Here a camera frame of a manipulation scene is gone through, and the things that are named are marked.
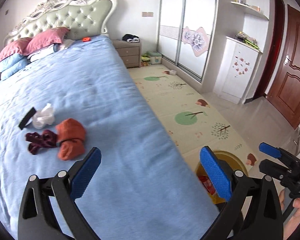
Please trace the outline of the person's right hand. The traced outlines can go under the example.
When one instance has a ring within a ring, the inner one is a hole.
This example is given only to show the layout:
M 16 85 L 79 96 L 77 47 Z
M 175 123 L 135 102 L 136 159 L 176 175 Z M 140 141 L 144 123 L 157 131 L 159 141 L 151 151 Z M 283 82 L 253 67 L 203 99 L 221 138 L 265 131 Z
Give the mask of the person's right hand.
M 300 198 L 294 199 L 296 212 L 283 227 L 283 239 L 300 239 Z

